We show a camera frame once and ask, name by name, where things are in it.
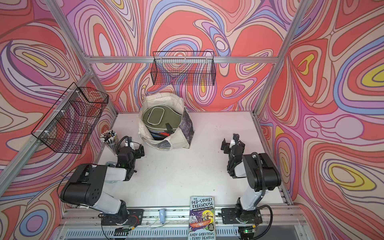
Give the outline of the green paddle case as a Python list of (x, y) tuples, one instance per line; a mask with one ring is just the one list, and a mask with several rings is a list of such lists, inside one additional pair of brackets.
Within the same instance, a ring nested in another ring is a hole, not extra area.
[(182, 116), (168, 106), (157, 105), (145, 110), (142, 121), (151, 134), (169, 136), (179, 127)]

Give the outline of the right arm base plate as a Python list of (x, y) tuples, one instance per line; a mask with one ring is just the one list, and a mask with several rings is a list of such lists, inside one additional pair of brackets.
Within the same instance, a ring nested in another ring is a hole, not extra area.
[(260, 225), (263, 222), (259, 210), (244, 211), (236, 208), (223, 208), (219, 216), (226, 225)]

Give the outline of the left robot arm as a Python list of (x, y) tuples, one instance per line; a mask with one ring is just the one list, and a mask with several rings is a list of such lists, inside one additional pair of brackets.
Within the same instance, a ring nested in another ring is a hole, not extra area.
[(118, 226), (128, 224), (131, 218), (126, 202), (104, 192), (105, 184), (130, 181), (137, 172), (136, 160), (145, 156), (143, 145), (134, 148), (127, 142), (117, 151), (117, 163), (107, 165), (81, 164), (67, 181), (59, 198), (63, 203), (88, 207), (101, 213), (102, 224)]

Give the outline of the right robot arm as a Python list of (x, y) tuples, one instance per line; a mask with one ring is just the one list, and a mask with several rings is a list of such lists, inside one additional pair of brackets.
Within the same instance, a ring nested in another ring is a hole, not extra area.
[(279, 187), (282, 177), (275, 164), (266, 153), (245, 154), (245, 144), (240, 135), (233, 134), (229, 143), (223, 140), (221, 150), (228, 155), (227, 173), (233, 179), (246, 179), (249, 187), (238, 198), (234, 208), (223, 208), (223, 223), (256, 225), (263, 222), (260, 202), (267, 193)]

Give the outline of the white canvas tote bag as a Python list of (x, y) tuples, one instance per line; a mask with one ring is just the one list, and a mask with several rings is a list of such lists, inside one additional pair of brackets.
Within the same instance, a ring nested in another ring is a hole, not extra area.
[(150, 147), (161, 151), (188, 149), (194, 133), (183, 98), (172, 93), (145, 97), (139, 111), (139, 137)]

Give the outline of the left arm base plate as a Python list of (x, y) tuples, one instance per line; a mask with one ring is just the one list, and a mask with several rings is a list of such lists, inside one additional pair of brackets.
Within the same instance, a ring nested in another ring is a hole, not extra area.
[(132, 226), (141, 225), (143, 220), (143, 209), (128, 209), (127, 213), (123, 214), (99, 214), (102, 226)]

